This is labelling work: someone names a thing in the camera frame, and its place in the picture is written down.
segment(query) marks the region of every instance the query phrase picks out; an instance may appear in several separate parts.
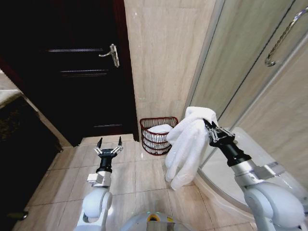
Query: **laundry basket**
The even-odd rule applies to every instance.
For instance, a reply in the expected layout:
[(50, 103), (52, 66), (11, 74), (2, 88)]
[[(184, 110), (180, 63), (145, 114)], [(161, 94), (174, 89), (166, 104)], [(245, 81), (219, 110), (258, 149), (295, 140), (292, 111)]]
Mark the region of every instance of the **laundry basket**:
[(148, 129), (154, 126), (169, 124), (173, 128), (179, 123), (175, 117), (144, 118), (140, 120), (142, 146), (152, 155), (163, 155), (169, 152), (171, 144), (166, 140), (166, 133), (154, 133)]

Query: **shower door handle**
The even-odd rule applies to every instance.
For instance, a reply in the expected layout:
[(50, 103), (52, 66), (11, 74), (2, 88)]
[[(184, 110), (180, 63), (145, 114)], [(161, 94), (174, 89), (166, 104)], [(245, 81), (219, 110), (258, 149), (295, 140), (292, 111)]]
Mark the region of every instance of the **shower door handle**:
[(287, 26), (287, 28), (285, 29), (285, 31), (283, 32), (283, 34), (280, 36), (280, 38), (278, 39), (278, 41), (276, 42), (275, 46), (273, 47), (273, 49), (271, 49), (271, 51), (269, 52), (267, 58), (265, 59), (265, 65), (266, 66), (274, 66), (276, 64), (275, 61), (272, 61), (271, 58), (274, 55), (274, 53), (276, 52), (276, 50), (278, 49), (279, 45), (282, 43), (282, 41), (285, 39), (285, 37), (289, 34), (289, 32), (291, 31), (291, 29), (293, 28), (293, 26), (295, 25), (295, 23), (297, 23), (297, 21), (299, 20), (299, 18), (301, 16), (303, 16), (305, 13), (308, 12), (308, 6), (303, 9), (301, 12), (297, 13), (295, 15), (295, 17), (293, 18), (293, 20), (290, 22), (290, 24)]
[(98, 56), (99, 57), (106, 57), (108, 55), (112, 56), (112, 59), (114, 60), (115, 66), (119, 67), (120, 66), (120, 62), (119, 62), (119, 57), (118, 57), (117, 52), (116, 52), (115, 44), (111, 44), (110, 45), (110, 51), (107, 54), (99, 54)]

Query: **door lever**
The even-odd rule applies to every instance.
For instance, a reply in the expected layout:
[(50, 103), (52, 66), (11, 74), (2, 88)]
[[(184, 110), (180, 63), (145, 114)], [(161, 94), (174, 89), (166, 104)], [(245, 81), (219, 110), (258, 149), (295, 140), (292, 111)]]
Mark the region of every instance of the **door lever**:
[(119, 67), (120, 66), (120, 62), (119, 62), (119, 57), (118, 57), (117, 52), (116, 52), (115, 44), (111, 44), (110, 45), (110, 51), (107, 54), (99, 54), (98, 56), (99, 57), (106, 57), (108, 55), (112, 56), (112, 59), (114, 60), (115, 66)]

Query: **door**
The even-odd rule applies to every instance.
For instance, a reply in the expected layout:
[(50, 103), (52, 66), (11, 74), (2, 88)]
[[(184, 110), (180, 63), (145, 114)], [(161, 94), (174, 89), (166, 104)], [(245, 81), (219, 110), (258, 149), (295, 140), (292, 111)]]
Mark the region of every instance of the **door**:
[(7, 4), (0, 55), (16, 85), (71, 144), (110, 134), (137, 140), (123, 1)]

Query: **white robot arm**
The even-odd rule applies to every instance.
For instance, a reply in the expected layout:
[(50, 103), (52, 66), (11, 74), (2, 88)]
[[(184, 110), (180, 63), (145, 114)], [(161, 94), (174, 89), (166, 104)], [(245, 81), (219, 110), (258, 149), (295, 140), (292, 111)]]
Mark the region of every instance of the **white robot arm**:
[(82, 211), (74, 231), (105, 231), (108, 210), (112, 202), (112, 194), (109, 192), (111, 185), (111, 162), (123, 150), (121, 137), (118, 146), (114, 149), (100, 149), (102, 138), (94, 148), (101, 158), (100, 167), (96, 173), (89, 174), (87, 181), (95, 188), (82, 203)]
[(218, 147), (226, 156), (235, 174), (235, 181), (244, 192), (259, 231), (300, 231), (305, 219), (300, 201), (286, 189), (266, 182), (284, 172), (277, 162), (257, 166), (234, 143), (235, 134), (204, 120), (209, 130), (210, 145)]

